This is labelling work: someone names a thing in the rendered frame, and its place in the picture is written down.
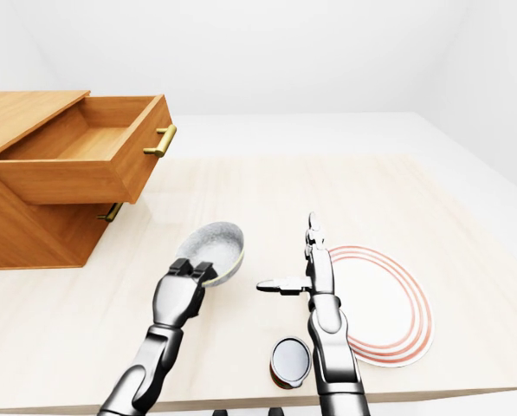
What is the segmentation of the white plate with red rings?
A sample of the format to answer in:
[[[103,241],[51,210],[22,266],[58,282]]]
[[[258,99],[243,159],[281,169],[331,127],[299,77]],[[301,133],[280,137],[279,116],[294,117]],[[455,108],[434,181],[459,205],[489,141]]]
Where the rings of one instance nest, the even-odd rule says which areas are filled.
[[[419,361],[435,335],[435,318],[418,280],[384,253],[359,245],[330,249],[335,293],[357,358],[380,367]]]

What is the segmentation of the wooden cabinet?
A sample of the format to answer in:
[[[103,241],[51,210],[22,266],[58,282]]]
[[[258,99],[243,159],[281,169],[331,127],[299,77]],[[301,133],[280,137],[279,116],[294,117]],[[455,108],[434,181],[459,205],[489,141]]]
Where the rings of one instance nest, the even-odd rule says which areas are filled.
[[[87,90],[0,92],[0,152],[85,97]],[[0,181],[0,269],[81,267],[28,204]]]

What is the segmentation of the tin with silver lid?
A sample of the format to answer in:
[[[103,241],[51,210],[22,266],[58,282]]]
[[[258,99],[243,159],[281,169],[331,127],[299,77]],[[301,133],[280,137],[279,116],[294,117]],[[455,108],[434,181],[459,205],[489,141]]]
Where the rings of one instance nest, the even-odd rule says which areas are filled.
[[[273,382],[282,389],[302,386],[312,367],[312,355],[306,343],[298,337],[285,337],[274,346],[269,372]]]

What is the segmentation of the open wooden drawer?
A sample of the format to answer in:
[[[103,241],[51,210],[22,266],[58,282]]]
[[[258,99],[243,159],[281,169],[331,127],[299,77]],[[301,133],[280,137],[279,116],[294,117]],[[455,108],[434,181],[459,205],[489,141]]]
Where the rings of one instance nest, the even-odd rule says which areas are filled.
[[[85,97],[1,151],[0,181],[28,204],[133,204],[170,124],[162,95]]]

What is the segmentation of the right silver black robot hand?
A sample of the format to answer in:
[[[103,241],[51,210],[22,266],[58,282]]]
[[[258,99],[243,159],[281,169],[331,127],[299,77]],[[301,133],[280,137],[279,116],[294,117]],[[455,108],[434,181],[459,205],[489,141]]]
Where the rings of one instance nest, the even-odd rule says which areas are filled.
[[[280,293],[282,296],[297,296],[305,291],[311,296],[335,293],[331,256],[324,245],[325,235],[314,212],[308,216],[305,240],[307,260],[305,275],[259,282],[256,285],[259,291]]]

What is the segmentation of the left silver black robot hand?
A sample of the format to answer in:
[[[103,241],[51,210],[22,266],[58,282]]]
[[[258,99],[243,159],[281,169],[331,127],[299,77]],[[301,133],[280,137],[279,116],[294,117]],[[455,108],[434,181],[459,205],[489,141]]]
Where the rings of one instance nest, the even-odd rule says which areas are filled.
[[[178,258],[159,280],[153,297],[153,322],[157,325],[182,328],[198,315],[202,305],[204,283],[217,277],[213,263],[193,266],[188,258]]]

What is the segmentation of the black bowl with speckled inside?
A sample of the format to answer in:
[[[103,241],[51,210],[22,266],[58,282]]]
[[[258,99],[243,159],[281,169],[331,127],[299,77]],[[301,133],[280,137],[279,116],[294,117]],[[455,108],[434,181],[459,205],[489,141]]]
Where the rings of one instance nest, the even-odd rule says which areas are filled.
[[[192,232],[179,246],[176,258],[187,258],[192,266],[212,263],[216,277],[202,286],[211,288],[227,282],[240,269],[244,258],[244,235],[231,222],[214,222]]]

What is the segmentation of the closed wooden drawer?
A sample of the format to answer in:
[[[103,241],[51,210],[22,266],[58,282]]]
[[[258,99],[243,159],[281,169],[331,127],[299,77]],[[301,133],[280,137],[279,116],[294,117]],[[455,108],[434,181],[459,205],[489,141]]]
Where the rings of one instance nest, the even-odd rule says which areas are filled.
[[[106,214],[111,205],[29,205],[29,208],[78,263],[85,263],[109,224],[97,216]]]

